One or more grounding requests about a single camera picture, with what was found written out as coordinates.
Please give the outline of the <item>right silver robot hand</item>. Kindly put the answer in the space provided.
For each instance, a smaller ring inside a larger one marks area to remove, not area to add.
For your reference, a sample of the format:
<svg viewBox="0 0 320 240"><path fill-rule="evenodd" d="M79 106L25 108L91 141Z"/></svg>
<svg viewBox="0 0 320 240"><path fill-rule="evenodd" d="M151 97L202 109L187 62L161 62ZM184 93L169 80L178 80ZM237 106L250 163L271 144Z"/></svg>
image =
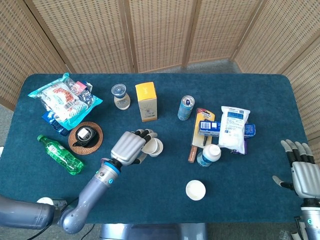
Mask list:
<svg viewBox="0 0 320 240"><path fill-rule="evenodd" d="M289 139L280 141L285 150L292 176L292 183L285 182L274 175L273 181L282 188L287 188L302 199L320 198L320 166L315 163L309 145Z"/></svg>

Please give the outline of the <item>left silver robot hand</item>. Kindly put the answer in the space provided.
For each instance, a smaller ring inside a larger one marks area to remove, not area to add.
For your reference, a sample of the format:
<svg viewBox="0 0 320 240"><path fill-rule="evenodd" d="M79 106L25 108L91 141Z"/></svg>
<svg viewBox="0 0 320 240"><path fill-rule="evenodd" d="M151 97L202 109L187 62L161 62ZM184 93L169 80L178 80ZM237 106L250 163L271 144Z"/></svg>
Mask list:
<svg viewBox="0 0 320 240"><path fill-rule="evenodd" d="M142 152L143 147L157 136L156 132L148 128L126 131L111 149L111 160L122 166L141 164L147 157Z"/></svg>

